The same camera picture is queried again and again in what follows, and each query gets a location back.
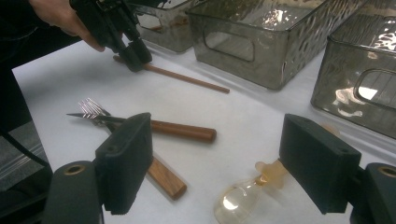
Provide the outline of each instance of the plastic storage basket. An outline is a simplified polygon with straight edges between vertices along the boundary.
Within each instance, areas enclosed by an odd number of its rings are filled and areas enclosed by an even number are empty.
[[[370,0],[330,35],[311,104],[396,138],[396,0]]]
[[[281,89],[365,0],[211,0],[187,10],[198,61]]]
[[[131,6],[139,20],[137,30],[143,39],[175,52],[183,52],[192,47],[185,10],[200,2],[202,0],[172,0],[158,6]]]

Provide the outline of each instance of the hand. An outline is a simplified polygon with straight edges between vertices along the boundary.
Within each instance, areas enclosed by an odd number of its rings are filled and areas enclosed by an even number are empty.
[[[91,35],[68,0],[29,0],[35,14],[49,25],[58,26],[68,35],[78,35],[98,51],[104,51]]]

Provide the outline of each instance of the black cable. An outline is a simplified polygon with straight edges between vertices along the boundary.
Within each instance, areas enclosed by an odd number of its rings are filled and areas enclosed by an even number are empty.
[[[2,128],[0,128],[0,134],[3,135],[3,137],[12,145],[14,146],[19,152],[21,152],[23,155],[27,156],[30,158],[32,161],[35,161],[39,163],[42,166],[49,166],[50,164],[47,163],[46,161],[43,161],[39,157],[37,157],[35,154],[33,154],[31,151],[26,149],[23,145],[21,145],[15,138],[13,138],[11,135],[8,134],[8,132],[4,131]]]

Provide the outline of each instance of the wooden handle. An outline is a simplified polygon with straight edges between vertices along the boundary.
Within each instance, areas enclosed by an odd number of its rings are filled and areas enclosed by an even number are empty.
[[[155,157],[148,168],[148,174],[173,200],[177,200],[186,192],[186,184]]]
[[[229,93],[230,92],[229,89],[226,89],[226,88],[223,88],[223,87],[220,87],[220,86],[216,86],[214,84],[210,84],[210,83],[207,83],[207,82],[204,82],[204,81],[192,78],[192,77],[186,77],[186,76],[183,76],[183,75],[178,74],[178,73],[170,72],[170,71],[161,69],[159,67],[155,67],[153,65],[150,65],[148,63],[146,63],[143,66],[144,66],[144,68],[146,70],[149,70],[149,71],[152,71],[152,72],[155,72],[155,73],[158,73],[158,74],[162,74],[162,75],[165,75],[165,76],[168,76],[168,77],[177,78],[179,80],[187,81],[187,82],[190,82],[192,84],[195,84],[195,85],[198,85],[198,86],[202,86],[202,87],[206,87],[206,88],[209,88],[209,89],[214,90],[214,91],[222,91],[224,93]]]
[[[216,139],[216,130],[214,129],[168,123],[153,119],[151,120],[151,128],[152,131],[157,133],[167,133],[203,142],[211,143]]]

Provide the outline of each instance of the white tabletop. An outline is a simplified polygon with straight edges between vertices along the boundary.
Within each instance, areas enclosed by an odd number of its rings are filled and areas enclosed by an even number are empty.
[[[14,69],[53,170],[72,161],[91,161],[108,132],[79,112],[87,97],[112,115],[128,118],[149,112],[156,120],[214,128],[213,144],[153,135],[154,153],[188,185],[172,201],[146,178],[126,216],[105,212],[105,223],[217,223],[213,206],[231,184],[256,176],[256,161],[272,162],[285,113],[330,123],[370,162],[396,164],[396,141],[314,109],[309,100],[323,57],[319,54],[281,91],[269,91],[240,77],[196,61],[193,49],[182,54],[149,45],[152,64],[229,88],[224,94],[150,71],[130,72],[85,43],[53,52]],[[323,216],[292,176],[275,198],[263,194],[247,223],[349,223],[345,214]]]

